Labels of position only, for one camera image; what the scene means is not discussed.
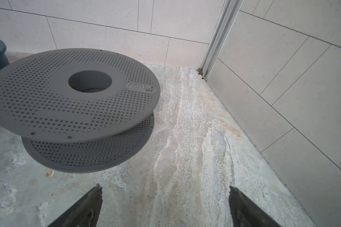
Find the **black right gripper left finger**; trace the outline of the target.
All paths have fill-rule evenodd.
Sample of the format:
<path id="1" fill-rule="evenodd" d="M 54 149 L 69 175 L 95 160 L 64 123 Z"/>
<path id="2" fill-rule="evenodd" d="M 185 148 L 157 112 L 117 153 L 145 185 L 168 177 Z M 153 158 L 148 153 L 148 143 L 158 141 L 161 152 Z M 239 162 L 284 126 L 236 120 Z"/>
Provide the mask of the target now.
<path id="1" fill-rule="evenodd" d="M 102 187 L 96 184 L 49 227 L 95 227 L 102 206 Z"/>

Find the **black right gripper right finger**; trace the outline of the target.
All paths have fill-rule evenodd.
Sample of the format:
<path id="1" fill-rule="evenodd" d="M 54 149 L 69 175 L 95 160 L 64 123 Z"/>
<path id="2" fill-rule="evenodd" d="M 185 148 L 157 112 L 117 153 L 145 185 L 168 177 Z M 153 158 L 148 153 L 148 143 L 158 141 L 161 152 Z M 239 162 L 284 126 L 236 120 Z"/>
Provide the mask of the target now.
<path id="1" fill-rule="evenodd" d="M 234 227 L 281 227 L 236 187 L 230 186 L 229 206 Z"/>

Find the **grey perforated cable spool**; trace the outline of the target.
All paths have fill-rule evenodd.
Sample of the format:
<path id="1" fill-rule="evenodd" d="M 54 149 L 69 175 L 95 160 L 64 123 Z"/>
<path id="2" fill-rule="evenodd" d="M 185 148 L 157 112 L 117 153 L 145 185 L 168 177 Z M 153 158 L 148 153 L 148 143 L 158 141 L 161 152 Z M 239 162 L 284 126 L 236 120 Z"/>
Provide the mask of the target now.
<path id="1" fill-rule="evenodd" d="M 128 56 L 85 48 L 42 52 L 0 70 L 0 125 L 50 169 L 97 172 L 148 142 L 160 92 L 155 74 Z"/>

